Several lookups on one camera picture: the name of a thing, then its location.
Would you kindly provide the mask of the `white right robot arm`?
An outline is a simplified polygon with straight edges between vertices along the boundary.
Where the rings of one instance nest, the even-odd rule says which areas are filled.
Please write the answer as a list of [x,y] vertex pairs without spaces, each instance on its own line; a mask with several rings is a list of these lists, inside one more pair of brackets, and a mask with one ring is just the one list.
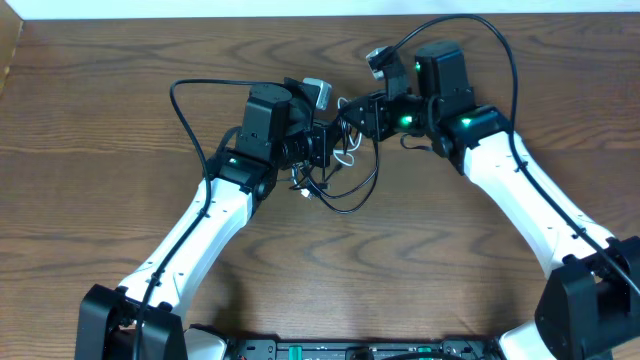
[[639,240],[618,239],[581,211],[536,163],[512,123],[478,105],[453,41],[415,56],[412,90],[393,47],[367,56],[381,91],[357,98],[345,119],[374,141],[403,133],[483,190],[532,249],[546,285],[531,321],[496,342],[504,359],[606,359],[639,335]]

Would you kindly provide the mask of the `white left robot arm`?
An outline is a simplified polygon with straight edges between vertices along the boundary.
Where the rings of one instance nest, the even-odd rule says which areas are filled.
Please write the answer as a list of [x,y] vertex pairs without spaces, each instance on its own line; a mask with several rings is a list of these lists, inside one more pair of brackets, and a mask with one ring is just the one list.
[[184,319],[201,282],[234,235],[275,187],[280,171],[324,159],[331,86],[319,79],[246,82],[241,126],[228,130],[190,205],[155,251],[119,285],[83,298],[77,359],[226,359],[229,342]]

